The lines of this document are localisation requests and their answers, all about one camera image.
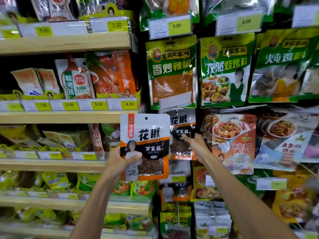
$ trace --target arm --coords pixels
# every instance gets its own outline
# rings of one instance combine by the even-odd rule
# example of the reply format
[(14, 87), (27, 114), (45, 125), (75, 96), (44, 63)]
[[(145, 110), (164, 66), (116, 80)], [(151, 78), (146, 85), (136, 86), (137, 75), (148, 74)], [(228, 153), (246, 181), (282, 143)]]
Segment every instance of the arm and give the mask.
[(222, 195), (229, 213), (245, 239), (297, 239), (298, 237), (272, 210), (208, 150), (203, 137), (185, 135), (198, 160), (205, 165), (218, 191)]
[(139, 161), (141, 157), (135, 155), (129, 159), (122, 159), (120, 146), (109, 153), (104, 171), (95, 184), (69, 239), (100, 239), (108, 197), (124, 169)]

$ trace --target person's left arm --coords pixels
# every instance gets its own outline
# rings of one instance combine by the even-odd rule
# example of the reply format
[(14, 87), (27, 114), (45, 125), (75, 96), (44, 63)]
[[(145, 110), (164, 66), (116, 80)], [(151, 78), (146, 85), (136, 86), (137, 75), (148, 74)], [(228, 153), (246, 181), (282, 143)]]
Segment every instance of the person's left arm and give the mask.
[(95, 184), (69, 239), (99, 239), (101, 237), (108, 197), (125, 168), (140, 159), (140, 154), (129, 159), (122, 159), (120, 146), (109, 153), (104, 171)]

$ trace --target red vertical label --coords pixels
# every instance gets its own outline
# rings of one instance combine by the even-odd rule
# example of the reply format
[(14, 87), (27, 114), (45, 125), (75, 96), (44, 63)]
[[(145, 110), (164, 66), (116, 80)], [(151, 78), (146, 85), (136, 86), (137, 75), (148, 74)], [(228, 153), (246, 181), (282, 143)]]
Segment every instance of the red vertical label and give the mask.
[(134, 114), (133, 113), (129, 113), (128, 114), (129, 119), (128, 119), (128, 127), (127, 127), (127, 134), (129, 136), (130, 139), (132, 139), (134, 137)]

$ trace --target store shelf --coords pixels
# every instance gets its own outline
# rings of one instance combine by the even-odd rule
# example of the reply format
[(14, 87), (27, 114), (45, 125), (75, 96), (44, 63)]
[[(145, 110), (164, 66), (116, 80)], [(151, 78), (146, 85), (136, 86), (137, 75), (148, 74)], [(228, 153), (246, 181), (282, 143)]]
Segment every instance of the store shelf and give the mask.
[[(27, 234), (32, 236), (45, 236), (54, 238), (69, 238), (71, 234), (71, 231), (69, 230), (34, 228), (30, 227), (29, 224), (23, 223), (0, 223), (0, 231), (2, 233)], [(153, 237), (102, 233), (101, 239), (153, 239)]]
[(120, 123), (127, 111), (64, 111), (64, 112), (1, 112), (0, 124), (40, 124), (40, 123)]
[[(0, 196), (0, 206), (37, 207), (39, 209), (82, 210), (86, 200)], [(107, 203), (106, 213), (149, 214), (149, 203)]]
[(105, 161), (0, 158), (3, 170), (101, 173), (104, 165)]
[(0, 41), (0, 55), (131, 49), (129, 32), (34, 37)]

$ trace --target green and yellow seasoning packet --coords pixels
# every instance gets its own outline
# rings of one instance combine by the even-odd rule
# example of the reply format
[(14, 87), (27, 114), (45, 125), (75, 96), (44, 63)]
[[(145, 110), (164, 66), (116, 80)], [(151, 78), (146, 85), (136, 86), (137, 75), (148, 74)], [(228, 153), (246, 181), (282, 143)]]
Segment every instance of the green and yellow seasoning packet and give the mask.
[(253, 33), (200, 39), (201, 108), (245, 103), (254, 41)]
[(318, 35), (316, 28), (267, 30), (260, 43), (249, 102), (297, 102), (300, 79)]
[[(196, 108), (196, 43), (195, 35), (146, 43), (148, 80), (153, 110), (160, 108), (160, 99), (167, 101), (168, 98), (172, 99), (169, 100), (172, 103), (191, 103), (187, 107)], [(187, 93), (186, 98), (183, 96), (180, 99), (177, 96), (185, 93)]]

